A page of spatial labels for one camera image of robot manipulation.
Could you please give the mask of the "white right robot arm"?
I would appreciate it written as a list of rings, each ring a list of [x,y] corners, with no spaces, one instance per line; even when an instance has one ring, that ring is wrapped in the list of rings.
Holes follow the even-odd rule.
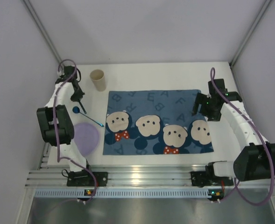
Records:
[[[241,152],[234,161],[210,162],[206,170],[213,177],[232,177],[241,182],[271,178],[275,174],[275,143],[257,133],[242,98],[235,91],[229,92],[223,79],[209,81],[208,88],[209,95],[197,94],[192,115],[199,113],[211,122],[225,119]]]

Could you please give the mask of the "blue cartoon bear placemat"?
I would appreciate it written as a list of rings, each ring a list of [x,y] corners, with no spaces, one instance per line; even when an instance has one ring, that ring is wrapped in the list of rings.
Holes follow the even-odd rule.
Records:
[[[212,153],[208,122],[192,114],[200,92],[110,91],[103,155]]]

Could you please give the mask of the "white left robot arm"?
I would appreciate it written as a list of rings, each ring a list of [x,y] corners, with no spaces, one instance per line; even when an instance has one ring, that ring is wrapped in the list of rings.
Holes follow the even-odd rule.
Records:
[[[66,105],[81,100],[84,92],[79,86],[81,73],[76,66],[63,66],[58,71],[55,90],[49,102],[36,111],[37,119],[44,142],[57,150],[57,162],[66,160],[71,172],[87,169],[87,160],[80,153],[74,141],[75,129]]]

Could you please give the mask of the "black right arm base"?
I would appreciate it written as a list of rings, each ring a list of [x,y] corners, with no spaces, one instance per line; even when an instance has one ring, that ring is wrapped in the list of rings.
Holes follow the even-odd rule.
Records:
[[[205,186],[233,186],[233,180],[229,177],[218,177],[214,174],[213,164],[210,162],[205,166],[205,171],[192,171],[191,182],[192,186],[205,187]]]

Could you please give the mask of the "blue metal spoon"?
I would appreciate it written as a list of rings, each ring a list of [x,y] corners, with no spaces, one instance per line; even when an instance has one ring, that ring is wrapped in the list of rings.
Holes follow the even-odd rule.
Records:
[[[102,123],[100,123],[100,122],[98,122],[98,121],[96,121],[96,120],[94,120],[94,119],[88,117],[88,116],[85,115],[83,112],[81,112],[78,106],[73,107],[73,108],[72,108],[72,111],[73,111],[73,113],[75,113],[75,114],[81,114],[81,115],[83,115],[84,117],[86,117],[86,118],[88,118],[89,120],[93,121],[94,123],[96,123],[96,124],[99,125],[100,127],[104,127],[104,125],[103,125]]]

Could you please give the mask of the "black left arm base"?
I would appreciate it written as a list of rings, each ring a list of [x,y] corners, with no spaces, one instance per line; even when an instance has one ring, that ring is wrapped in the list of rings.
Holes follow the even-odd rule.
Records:
[[[93,172],[96,179],[97,187],[105,187],[108,182],[107,172]],[[68,187],[93,187],[95,185],[94,178],[86,170],[80,172],[67,173]]]

